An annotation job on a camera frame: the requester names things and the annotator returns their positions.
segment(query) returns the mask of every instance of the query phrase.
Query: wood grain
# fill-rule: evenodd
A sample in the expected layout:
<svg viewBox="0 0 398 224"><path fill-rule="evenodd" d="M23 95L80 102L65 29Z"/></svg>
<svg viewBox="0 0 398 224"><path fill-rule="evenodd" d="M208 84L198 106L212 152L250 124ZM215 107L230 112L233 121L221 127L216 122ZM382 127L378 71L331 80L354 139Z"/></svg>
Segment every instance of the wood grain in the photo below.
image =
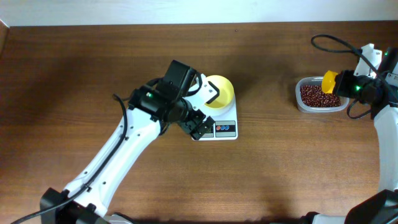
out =
<svg viewBox="0 0 398 224"><path fill-rule="evenodd" d="M8 27L0 21L0 57L4 44L6 43L7 34L8 34Z"/></svg>
<svg viewBox="0 0 398 224"><path fill-rule="evenodd" d="M398 45L397 27L398 22L12 27L0 60L0 219L9 223L38 210L47 188L62 190L75 178L119 122L111 94L127 96L162 77L173 59L232 81L239 138L194 142L172 126L138 158L109 214L236 222L309 211L345 215L377 192L373 122L350 120L345 111L301 113L295 84L356 66L352 55L314 49L312 35L329 33L358 47L372 42L386 49Z"/></svg>

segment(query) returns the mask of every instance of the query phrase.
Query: brown tabletop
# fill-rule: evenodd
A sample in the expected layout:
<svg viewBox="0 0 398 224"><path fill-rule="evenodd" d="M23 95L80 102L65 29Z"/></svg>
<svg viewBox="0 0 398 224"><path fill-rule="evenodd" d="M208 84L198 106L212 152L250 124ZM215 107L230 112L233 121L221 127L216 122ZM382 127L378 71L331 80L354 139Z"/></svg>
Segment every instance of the brown tabletop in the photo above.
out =
<svg viewBox="0 0 398 224"><path fill-rule="evenodd" d="M314 49L314 34L357 47L398 46L398 22L11 27L0 59L0 220L39 209L92 160L128 96L173 59L234 85L239 137L190 139L177 125L138 158L108 213L237 221L346 215L377 192L373 121L306 114L295 85L355 69L350 54ZM359 107L355 112L365 110Z"/></svg>

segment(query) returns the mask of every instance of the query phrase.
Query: red bean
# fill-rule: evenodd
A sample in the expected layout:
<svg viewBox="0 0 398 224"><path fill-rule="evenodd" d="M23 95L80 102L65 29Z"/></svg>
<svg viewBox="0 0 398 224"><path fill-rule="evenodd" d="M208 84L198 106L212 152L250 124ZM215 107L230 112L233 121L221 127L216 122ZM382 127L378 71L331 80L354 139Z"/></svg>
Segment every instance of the red bean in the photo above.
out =
<svg viewBox="0 0 398 224"><path fill-rule="evenodd" d="M340 97L322 92L321 86L305 85L300 87L303 103L311 107L335 107L340 106Z"/></svg>

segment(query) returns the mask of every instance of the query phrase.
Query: white wall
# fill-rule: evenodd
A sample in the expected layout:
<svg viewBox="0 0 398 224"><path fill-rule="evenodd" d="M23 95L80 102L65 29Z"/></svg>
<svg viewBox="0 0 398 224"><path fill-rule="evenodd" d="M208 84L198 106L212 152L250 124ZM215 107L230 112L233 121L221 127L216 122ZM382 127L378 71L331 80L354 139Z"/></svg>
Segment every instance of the white wall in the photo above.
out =
<svg viewBox="0 0 398 224"><path fill-rule="evenodd" d="M0 0L9 26L398 20L398 0Z"/></svg>

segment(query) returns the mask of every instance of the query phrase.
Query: white scale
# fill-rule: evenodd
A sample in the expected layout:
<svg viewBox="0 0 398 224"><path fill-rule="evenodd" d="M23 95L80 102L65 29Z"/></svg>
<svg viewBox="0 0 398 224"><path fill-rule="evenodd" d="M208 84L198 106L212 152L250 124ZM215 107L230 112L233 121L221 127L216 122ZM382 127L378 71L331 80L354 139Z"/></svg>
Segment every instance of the white scale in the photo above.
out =
<svg viewBox="0 0 398 224"><path fill-rule="evenodd" d="M234 140L238 138L238 117L236 115L236 100L235 95L231 102L222 109L213 109L206 106L208 100L212 99L216 94L216 90L209 85L206 76L201 74L202 86L198 93L193 96L184 97L188 100L194 110L202 111L206 117L211 116L215 123L209 127L207 132L199 141L217 141L217 140ZM197 84L190 88L190 91L196 90L199 87Z"/></svg>

